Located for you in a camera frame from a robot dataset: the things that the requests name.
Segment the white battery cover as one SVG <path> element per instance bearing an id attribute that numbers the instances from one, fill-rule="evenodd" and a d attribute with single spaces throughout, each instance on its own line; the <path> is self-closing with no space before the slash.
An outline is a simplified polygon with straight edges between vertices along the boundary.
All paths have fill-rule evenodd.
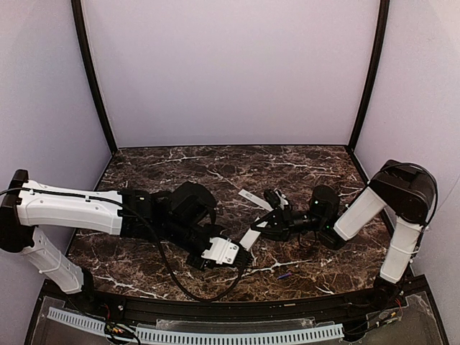
<path id="1" fill-rule="evenodd" d="M 241 189 L 238 192 L 238 194 L 242 198 L 247 199 L 248 201 L 250 201 L 250 202 L 254 203 L 255 205 L 263 208 L 264 210 L 272 211 L 271 205 L 267 201 L 265 201 L 265 200 L 261 199 L 260 197 L 256 196 L 255 194 L 252 194 L 252 193 L 250 193 L 249 191 L 247 191 L 245 189 Z"/>

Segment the white remote control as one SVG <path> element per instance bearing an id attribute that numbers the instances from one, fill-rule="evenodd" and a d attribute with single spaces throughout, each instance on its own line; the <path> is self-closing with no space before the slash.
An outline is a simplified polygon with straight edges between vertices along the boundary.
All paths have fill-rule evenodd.
<path id="1" fill-rule="evenodd" d="M 239 241 L 239 248 L 248 252 L 254 246 L 260 235 L 260 231 L 248 228 L 244 236 Z"/>

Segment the blue battery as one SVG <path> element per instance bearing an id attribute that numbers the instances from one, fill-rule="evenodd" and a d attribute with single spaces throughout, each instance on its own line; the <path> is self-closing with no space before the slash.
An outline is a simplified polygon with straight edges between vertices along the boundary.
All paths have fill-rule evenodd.
<path id="1" fill-rule="evenodd" d="M 277 277 L 277 279 L 278 279 L 278 280 L 283 280 L 283 279 L 285 279 L 285 278 L 287 278 L 287 277 L 290 277 L 290 276 L 292 276 L 292 273 L 291 273 L 291 272 L 285 273 L 285 274 L 283 274 L 283 275 L 280 275 L 279 277 Z"/>

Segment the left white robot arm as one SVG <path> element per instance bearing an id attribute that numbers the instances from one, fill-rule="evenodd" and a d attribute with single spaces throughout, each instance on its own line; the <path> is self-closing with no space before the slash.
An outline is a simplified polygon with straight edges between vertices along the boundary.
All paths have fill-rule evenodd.
<path id="1" fill-rule="evenodd" d="M 188 253 L 188 264 L 203 270 L 249 264 L 258 233 L 248 230 L 236 242 L 216 224 L 216 199 L 202 185 L 185 182 L 174 191 L 90 192 L 56 188 L 17 170 L 1 192 L 1 249 L 20 253 L 67 295 L 93 300 L 93 277 L 73 264 L 40 225 L 99 231 L 112 236 L 157 242 L 164 239 Z"/>

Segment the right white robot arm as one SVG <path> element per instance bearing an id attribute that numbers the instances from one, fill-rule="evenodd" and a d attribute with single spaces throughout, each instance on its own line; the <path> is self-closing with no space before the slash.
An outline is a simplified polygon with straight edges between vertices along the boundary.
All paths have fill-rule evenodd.
<path id="1" fill-rule="evenodd" d="M 271 210 L 250 229 L 277 242 L 313 232 L 326 248 L 339 250 L 381 213 L 393 219 L 390 245 L 368 302 L 377 310 L 402 292 L 406 270 L 419 251 L 439 199 L 438 183 L 427 169 L 396 160 L 386 161 L 344 209 L 339 208 L 339 194 L 327 185 L 313 188 L 305 211 L 296 211 L 279 190 L 266 190 L 264 198 Z"/>

